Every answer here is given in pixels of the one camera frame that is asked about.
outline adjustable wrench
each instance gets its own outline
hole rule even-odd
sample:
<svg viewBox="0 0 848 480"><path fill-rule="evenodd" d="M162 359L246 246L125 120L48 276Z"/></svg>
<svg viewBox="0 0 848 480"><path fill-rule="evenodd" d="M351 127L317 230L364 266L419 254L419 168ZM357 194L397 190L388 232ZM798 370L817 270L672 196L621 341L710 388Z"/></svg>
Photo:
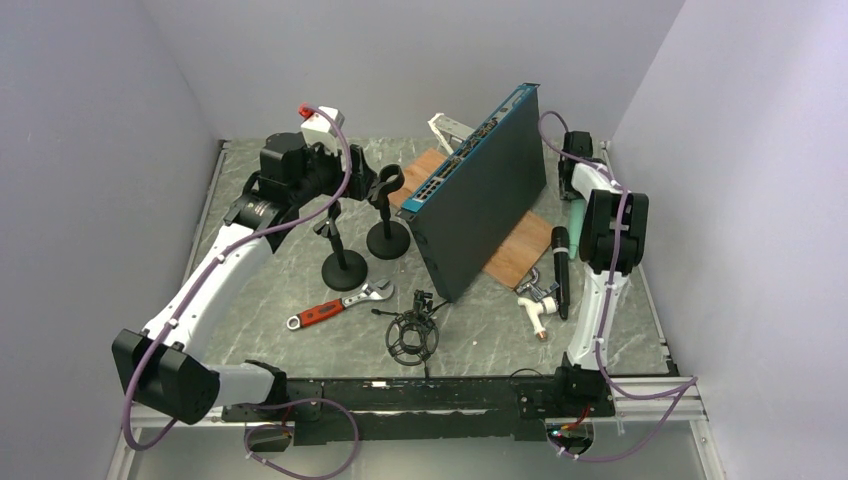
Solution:
<svg viewBox="0 0 848 480"><path fill-rule="evenodd" d="M395 285L388 279L376 282L365 282L359 293L349 297L337 298L323 305L304 310L297 315L292 315L286 320L289 330L299 330L310 325L335 316L346 308L352 307L360 302L380 302L388 300L395 293Z"/></svg>

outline black round base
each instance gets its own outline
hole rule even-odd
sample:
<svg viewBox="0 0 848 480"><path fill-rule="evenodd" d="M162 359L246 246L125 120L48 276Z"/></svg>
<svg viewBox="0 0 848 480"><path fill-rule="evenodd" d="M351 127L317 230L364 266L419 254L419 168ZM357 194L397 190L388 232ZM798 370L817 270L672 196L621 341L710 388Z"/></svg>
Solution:
<svg viewBox="0 0 848 480"><path fill-rule="evenodd" d="M345 261L347 261L347 269L342 270L339 266L339 260L335 254L330 255L324 260L324 265L321 266L321 278L328 287L337 292L346 292L362 285L365 278L368 277L368 264L362 255L353 250L345 250Z"/></svg>
<svg viewBox="0 0 848 480"><path fill-rule="evenodd" d="M392 232L391 238L386 238L383 233L383 222L371 227L368 238L365 240L368 251L380 260L394 260L400 258L409 250L409 232L398 222L389 221Z"/></svg>

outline white pipe fitting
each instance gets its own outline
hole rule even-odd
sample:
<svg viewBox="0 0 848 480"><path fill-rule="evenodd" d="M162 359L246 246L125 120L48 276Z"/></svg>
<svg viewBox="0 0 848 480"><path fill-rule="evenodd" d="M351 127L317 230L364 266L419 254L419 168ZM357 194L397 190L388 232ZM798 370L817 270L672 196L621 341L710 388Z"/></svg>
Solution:
<svg viewBox="0 0 848 480"><path fill-rule="evenodd" d="M534 302L529 298L518 297L518 304L524 307L527 316L530 317L530 323L533 324L533 333L540 342L548 340L548 331L542 326L539 320L540 314L551 314L557 311L556 301L551 297L545 297L541 302Z"/></svg>

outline black microphone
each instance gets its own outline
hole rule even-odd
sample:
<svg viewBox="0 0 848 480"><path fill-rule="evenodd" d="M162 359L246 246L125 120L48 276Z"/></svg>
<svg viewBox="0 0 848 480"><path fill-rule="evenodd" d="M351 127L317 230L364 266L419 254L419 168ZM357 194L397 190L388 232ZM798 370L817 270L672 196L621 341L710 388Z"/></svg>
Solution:
<svg viewBox="0 0 848 480"><path fill-rule="evenodd" d="M554 276L559 284L556 292L559 317L568 320L568 306L571 298L568 290L568 230L565 227L554 227L551 230L551 250L554 252Z"/></svg>

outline white wall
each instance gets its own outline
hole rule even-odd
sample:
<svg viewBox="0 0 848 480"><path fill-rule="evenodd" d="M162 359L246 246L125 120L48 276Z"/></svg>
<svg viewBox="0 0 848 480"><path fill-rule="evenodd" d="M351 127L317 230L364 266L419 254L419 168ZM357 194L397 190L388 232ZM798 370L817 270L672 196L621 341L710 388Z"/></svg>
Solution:
<svg viewBox="0 0 848 480"><path fill-rule="evenodd" d="M845 478L848 5L688 0L613 140L729 478Z"/></svg>
<svg viewBox="0 0 848 480"><path fill-rule="evenodd" d="M0 2L0 478L103 478L110 353L172 295L215 137L135 0Z"/></svg>
<svg viewBox="0 0 848 480"><path fill-rule="evenodd" d="M297 128L304 101L356 135L469 125L521 82L608 138L683 0L144 0L222 138Z"/></svg>

